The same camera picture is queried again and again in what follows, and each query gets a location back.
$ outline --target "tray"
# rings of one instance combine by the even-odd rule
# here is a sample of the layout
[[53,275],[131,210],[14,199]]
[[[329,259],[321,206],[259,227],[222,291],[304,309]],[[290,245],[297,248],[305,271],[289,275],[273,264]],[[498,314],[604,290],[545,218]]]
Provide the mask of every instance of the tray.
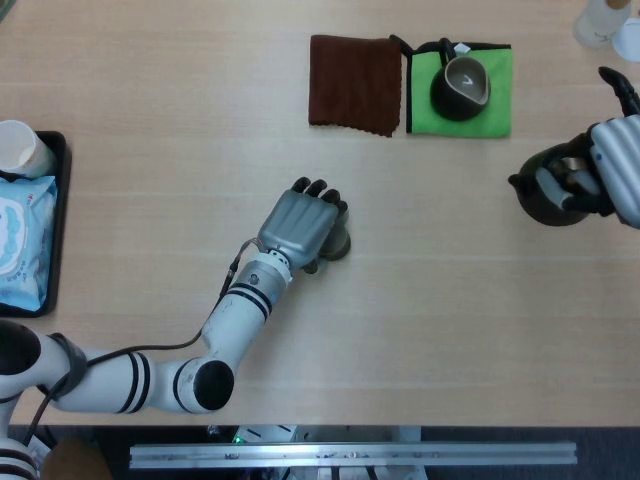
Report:
[[[47,295],[38,310],[30,311],[0,302],[0,316],[3,317],[41,317],[51,312],[58,301],[58,283],[60,281],[60,261],[62,259],[62,242],[64,240],[64,222],[67,215],[67,197],[69,196],[69,179],[71,177],[71,150],[60,132],[38,131],[47,147],[56,156],[54,175],[58,187],[56,210],[53,216],[53,244],[51,245],[51,262],[49,264],[49,278],[47,279]],[[13,181],[17,175],[0,172],[0,177]]]

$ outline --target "wooden table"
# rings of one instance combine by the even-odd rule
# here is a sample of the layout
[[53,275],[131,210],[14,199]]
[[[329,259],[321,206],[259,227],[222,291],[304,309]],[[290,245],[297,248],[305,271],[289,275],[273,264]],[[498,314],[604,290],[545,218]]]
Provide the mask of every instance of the wooden table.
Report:
[[[640,232],[544,227],[507,184],[619,115],[599,65],[640,80],[573,39],[583,3],[18,2],[0,24],[0,113],[63,132],[74,155],[58,307],[25,324],[101,348],[190,338],[301,175],[342,191],[353,237],[297,278],[218,414],[43,421],[639,425]],[[511,138],[310,128],[314,33],[512,43]]]

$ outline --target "blue packaging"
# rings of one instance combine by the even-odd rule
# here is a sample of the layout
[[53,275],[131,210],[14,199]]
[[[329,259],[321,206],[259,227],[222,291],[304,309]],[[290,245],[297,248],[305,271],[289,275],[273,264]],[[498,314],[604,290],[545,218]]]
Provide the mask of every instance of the blue packaging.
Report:
[[0,302],[38,310],[47,296],[58,189],[53,176],[0,178]]

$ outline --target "green cloth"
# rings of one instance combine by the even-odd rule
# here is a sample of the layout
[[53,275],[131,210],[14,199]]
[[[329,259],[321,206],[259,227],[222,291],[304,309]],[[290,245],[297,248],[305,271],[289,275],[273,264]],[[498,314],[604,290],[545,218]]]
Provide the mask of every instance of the green cloth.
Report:
[[16,0],[0,0],[0,22],[9,13],[14,3],[16,3]]
[[433,77],[442,68],[440,55],[438,52],[416,53],[411,57],[411,125],[407,131],[450,137],[506,137],[511,133],[511,49],[472,50],[467,55],[487,69],[491,82],[487,107],[462,122],[438,115],[431,106],[429,92]]

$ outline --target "white cup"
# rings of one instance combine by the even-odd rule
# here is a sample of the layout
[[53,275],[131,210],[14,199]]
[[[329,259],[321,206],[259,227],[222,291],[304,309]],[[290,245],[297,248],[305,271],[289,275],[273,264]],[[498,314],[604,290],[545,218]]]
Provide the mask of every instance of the white cup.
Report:
[[0,122],[0,170],[38,178],[53,173],[53,152],[29,125],[18,120]]

